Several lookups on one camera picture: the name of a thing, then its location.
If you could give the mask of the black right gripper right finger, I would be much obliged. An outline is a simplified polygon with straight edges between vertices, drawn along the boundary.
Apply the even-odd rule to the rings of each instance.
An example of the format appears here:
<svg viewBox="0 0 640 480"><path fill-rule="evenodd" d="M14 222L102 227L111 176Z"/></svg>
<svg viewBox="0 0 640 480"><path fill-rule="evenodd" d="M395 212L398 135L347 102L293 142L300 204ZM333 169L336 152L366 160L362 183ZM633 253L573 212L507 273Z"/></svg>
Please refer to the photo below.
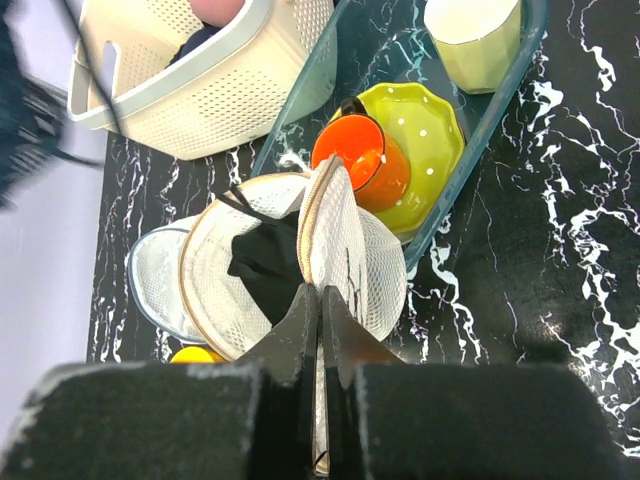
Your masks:
<svg viewBox="0 0 640 480"><path fill-rule="evenodd" d="M335 286L323 290L322 322L327 386L347 389L360 363L403 364L355 319Z"/></svg>

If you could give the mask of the black bra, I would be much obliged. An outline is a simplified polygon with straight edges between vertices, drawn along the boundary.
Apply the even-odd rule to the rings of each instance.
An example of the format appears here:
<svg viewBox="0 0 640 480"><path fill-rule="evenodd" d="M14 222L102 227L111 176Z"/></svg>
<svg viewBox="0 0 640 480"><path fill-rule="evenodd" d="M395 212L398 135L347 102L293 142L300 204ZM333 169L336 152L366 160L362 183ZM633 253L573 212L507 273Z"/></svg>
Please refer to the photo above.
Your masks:
<svg viewBox="0 0 640 480"><path fill-rule="evenodd" d="M239 278L252 300L271 325L286 315L303 283L297 259L296 241L299 213L282 218L270 217L255 210L237 186L233 197L219 201L254 219L258 225L231 240L231 260L227 274Z"/></svg>

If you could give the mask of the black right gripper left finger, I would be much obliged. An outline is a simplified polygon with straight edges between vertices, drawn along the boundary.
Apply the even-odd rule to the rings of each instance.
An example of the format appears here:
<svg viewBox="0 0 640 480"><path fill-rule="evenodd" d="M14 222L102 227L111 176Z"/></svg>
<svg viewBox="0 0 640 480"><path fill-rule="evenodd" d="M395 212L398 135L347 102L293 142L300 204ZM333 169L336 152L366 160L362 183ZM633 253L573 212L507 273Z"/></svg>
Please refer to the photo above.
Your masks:
<svg viewBox="0 0 640 480"><path fill-rule="evenodd" d="M317 292L301 284L283 319L237 362L257 362L283 385L315 386L317 355Z"/></svg>

